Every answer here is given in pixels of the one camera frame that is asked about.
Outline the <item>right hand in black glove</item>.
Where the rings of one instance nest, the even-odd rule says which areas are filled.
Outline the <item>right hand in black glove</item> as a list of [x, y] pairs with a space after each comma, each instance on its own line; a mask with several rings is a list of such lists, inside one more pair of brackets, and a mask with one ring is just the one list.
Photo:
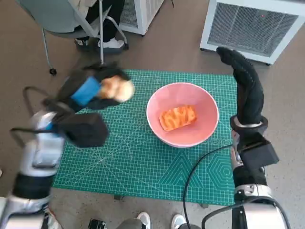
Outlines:
[[253, 65], [238, 51], [218, 47], [222, 63], [231, 66], [237, 83], [237, 119], [242, 125], [262, 122], [264, 91]]

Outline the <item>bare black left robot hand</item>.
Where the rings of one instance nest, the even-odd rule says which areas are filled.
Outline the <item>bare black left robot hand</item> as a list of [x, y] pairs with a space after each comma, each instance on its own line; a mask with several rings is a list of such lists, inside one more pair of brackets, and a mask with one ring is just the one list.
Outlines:
[[132, 98], [134, 84], [115, 63], [95, 63], [71, 71], [55, 99], [75, 112], [83, 108], [102, 110]]

